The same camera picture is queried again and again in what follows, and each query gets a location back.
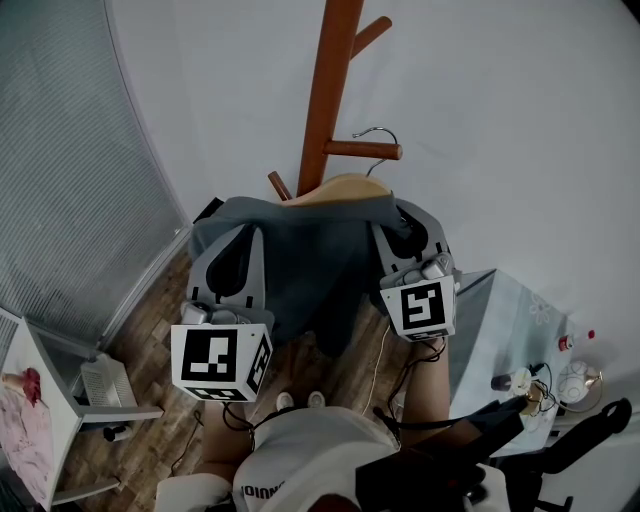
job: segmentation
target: wooden coat rack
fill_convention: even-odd
[[[326,1],[311,84],[297,196],[320,186],[329,155],[388,160],[400,160],[402,157],[399,144],[333,140],[349,62],[391,28],[391,20],[382,16],[356,33],[363,4],[364,0]],[[280,199],[292,198],[277,172],[269,174],[269,180]]]

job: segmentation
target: white shoe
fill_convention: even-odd
[[[319,407],[325,407],[327,401],[324,399],[324,395],[320,391],[312,391],[307,399],[307,407],[311,409],[317,409]]]
[[[296,404],[293,401],[293,397],[291,396],[291,393],[287,393],[286,391],[283,391],[278,395],[278,398],[276,399],[276,410],[281,411],[282,409],[287,409],[289,407],[295,407],[295,406]]]

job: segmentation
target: metal hanger hook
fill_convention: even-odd
[[[394,142],[395,144],[397,144],[397,143],[398,143],[398,139],[397,139],[397,137],[395,136],[395,134],[394,134],[391,130],[387,130],[386,128],[383,128],[382,126],[374,126],[374,127],[372,127],[372,128],[368,128],[368,129],[366,129],[366,130],[365,130],[365,131],[363,131],[363,132],[360,132],[360,133],[354,133],[354,134],[352,134],[351,136],[352,136],[354,139],[357,139],[358,137],[362,137],[363,135],[365,135],[365,134],[367,134],[367,133],[369,133],[369,132],[372,132],[372,131],[374,131],[374,130],[382,130],[383,132],[387,132],[387,133],[391,134],[391,136],[393,137],[393,142]],[[375,164],[373,164],[373,165],[369,168],[369,170],[367,171],[367,176],[369,176],[369,175],[371,174],[371,171],[373,171],[374,167],[377,167],[377,166],[378,166],[378,165],[380,165],[382,162],[386,162],[386,161],[387,161],[387,159],[386,159],[386,158],[383,158],[382,160],[378,160]]]

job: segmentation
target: white shirt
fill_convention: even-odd
[[[299,409],[256,429],[255,450],[233,486],[211,474],[169,478],[158,485],[155,510],[200,512],[229,492],[239,512],[306,511],[325,494],[357,505],[355,469],[395,451],[373,422],[349,409]]]

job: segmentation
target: white cable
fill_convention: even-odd
[[[380,343],[380,353],[378,354],[378,360],[376,361],[376,367],[373,369],[373,381],[371,382],[371,391],[369,391],[369,400],[367,400],[367,405],[364,408],[364,411],[362,411],[362,416],[364,416],[367,412],[367,409],[369,408],[369,405],[371,404],[371,397],[373,396],[373,390],[376,387],[376,375],[378,375],[378,366],[380,365],[380,359],[382,359],[382,351],[384,350],[384,339],[387,337],[387,333],[389,332],[389,327],[391,327],[391,324],[389,324],[387,326],[387,329],[384,331],[384,334],[382,335],[382,342]]]

